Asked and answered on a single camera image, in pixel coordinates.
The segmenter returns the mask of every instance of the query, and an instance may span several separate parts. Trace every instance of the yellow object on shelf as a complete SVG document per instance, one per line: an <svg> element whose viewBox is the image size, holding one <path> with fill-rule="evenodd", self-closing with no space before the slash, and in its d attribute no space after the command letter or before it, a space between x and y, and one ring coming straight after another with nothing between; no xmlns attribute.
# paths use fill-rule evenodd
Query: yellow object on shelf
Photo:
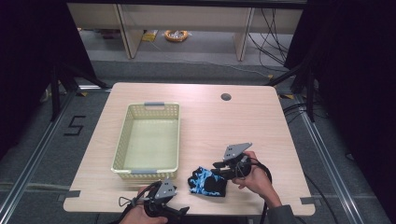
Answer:
<svg viewBox="0 0 396 224"><path fill-rule="evenodd" d="M147 30L143 36L142 36L142 40L143 41L149 41L149 42L153 42L155 40L155 36L157 35L158 30Z"/></svg>

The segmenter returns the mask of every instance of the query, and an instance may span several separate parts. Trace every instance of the plastic basket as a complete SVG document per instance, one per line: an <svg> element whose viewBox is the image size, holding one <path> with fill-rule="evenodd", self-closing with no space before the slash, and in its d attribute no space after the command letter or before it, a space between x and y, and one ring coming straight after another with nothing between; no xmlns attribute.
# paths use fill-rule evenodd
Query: plastic basket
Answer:
<svg viewBox="0 0 396 224"><path fill-rule="evenodd" d="M179 129L177 103L129 105L111 170L125 179L175 178Z"/></svg>

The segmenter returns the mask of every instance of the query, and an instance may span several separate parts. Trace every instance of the wooden table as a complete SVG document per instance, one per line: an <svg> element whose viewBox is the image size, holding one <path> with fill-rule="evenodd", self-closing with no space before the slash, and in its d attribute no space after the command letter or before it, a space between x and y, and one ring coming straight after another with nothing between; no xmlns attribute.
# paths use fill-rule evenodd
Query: wooden table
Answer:
<svg viewBox="0 0 396 224"><path fill-rule="evenodd" d="M223 93L232 99L222 100ZM66 198L66 211L121 212L119 197L136 196L137 184L122 180L110 167L127 105L143 102L180 104L177 196L169 206L189 206L190 215L260 215L263 199L231 181L225 198L191 194L187 182L199 166L211 169L221 161L228 145L251 142L249 150L270 169L282 203L290 204L296 216L314 214L313 204L301 202L311 194L274 88L152 83L114 85L70 189L80 194Z"/></svg>

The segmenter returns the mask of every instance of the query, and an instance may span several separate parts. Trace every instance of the glove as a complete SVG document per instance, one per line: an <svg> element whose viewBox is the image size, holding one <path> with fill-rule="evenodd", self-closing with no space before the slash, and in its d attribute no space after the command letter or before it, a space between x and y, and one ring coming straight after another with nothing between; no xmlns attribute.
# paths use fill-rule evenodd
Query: glove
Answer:
<svg viewBox="0 0 396 224"><path fill-rule="evenodd" d="M191 193L203 194L211 197L225 197L227 180L220 175L214 175L211 171L201 166L192 172L192 176L189 178L188 182Z"/></svg>

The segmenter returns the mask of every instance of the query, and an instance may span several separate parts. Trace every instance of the hand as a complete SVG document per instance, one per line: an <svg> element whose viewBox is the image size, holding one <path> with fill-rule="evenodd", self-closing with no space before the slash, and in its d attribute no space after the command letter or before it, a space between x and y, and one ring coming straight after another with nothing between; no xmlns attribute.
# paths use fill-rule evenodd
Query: hand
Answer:
<svg viewBox="0 0 396 224"><path fill-rule="evenodd" d="M256 154L253 151L245 151L245 153L253 159L253 163L257 160ZM256 165L251 166L250 174L246 176L245 179L234 178L233 183L239 185L239 189L246 187L259 194L260 197L264 198L267 202L269 208L279 207L282 205L282 202L274 190L271 181L268 179L267 174L263 169Z"/></svg>
<svg viewBox="0 0 396 224"><path fill-rule="evenodd" d="M165 224L168 222L166 217L149 217L146 214L143 204L139 204L126 214L120 224Z"/></svg>

